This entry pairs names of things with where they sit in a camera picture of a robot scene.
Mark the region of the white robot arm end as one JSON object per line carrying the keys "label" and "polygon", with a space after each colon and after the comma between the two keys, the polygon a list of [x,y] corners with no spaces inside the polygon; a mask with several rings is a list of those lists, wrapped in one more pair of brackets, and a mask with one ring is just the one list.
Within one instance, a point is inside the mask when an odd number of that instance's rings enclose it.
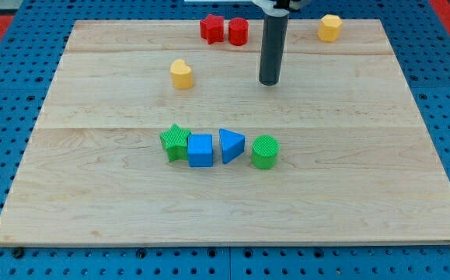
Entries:
{"label": "white robot arm end", "polygon": [[300,12],[312,0],[251,0],[262,11],[273,17],[284,17],[292,12]]}

